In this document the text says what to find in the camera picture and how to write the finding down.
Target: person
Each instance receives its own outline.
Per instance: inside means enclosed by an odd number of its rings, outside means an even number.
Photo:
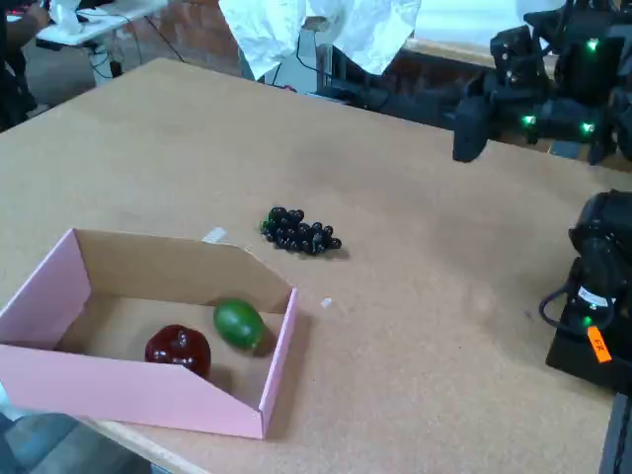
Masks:
[[[7,22],[7,49],[15,51],[48,26],[48,12],[40,5],[33,4],[17,22]]]
[[[0,0],[0,131],[27,119],[37,103],[26,78],[21,48],[48,26],[48,12],[31,5],[17,22],[7,22],[6,11],[15,0]]]

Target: box flap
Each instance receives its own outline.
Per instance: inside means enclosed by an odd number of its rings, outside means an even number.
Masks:
[[[289,350],[289,344],[292,340],[292,334],[294,333],[297,297],[298,290],[294,289],[292,291],[292,295],[289,297],[287,311],[285,313],[285,317],[283,318],[283,325],[280,328],[280,333],[278,334],[278,339],[276,341],[276,348],[273,355],[273,361],[270,366],[270,372],[268,373],[266,385],[264,386],[264,392],[259,404],[259,410],[261,411],[262,421],[264,424],[264,434],[268,430],[270,420],[273,416],[275,402],[277,401],[278,386],[280,384],[281,375],[283,374],[283,366],[285,365],[287,351]]]
[[[81,252],[69,230],[0,313],[0,342],[53,349],[89,296]]]
[[[37,370],[36,367],[55,367]],[[25,377],[33,370],[37,376]],[[179,365],[0,345],[12,404],[75,417],[263,437],[261,414]]]
[[[147,235],[76,230],[93,291],[214,305],[239,297],[283,313],[291,287],[234,246]]]

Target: green led light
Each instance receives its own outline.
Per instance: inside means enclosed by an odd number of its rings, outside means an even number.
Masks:
[[[594,132],[594,123],[584,122],[580,125],[580,129],[582,130],[582,133],[589,135]]]
[[[590,51],[596,51],[596,47],[599,45],[599,40],[598,39],[589,39],[586,43],[586,47],[590,50]]]
[[[535,116],[523,116],[522,117],[522,124],[524,126],[532,126],[535,125],[536,122],[536,118]]]

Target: red apple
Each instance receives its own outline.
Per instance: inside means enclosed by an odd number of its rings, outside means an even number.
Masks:
[[[200,331],[174,324],[165,326],[149,340],[145,360],[177,363],[204,377],[210,369],[210,346]]]

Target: white table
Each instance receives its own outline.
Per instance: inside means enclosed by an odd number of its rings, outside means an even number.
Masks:
[[[94,9],[78,10],[77,14],[86,18],[88,23],[81,24],[81,32],[71,35],[59,25],[51,25],[38,33],[38,39],[66,46],[84,46],[89,41],[89,57],[97,85],[112,77],[109,52],[103,38],[134,20],[151,15],[166,7],[169,0],[117,0]],[[19,17],[7,17],[16,21]]]

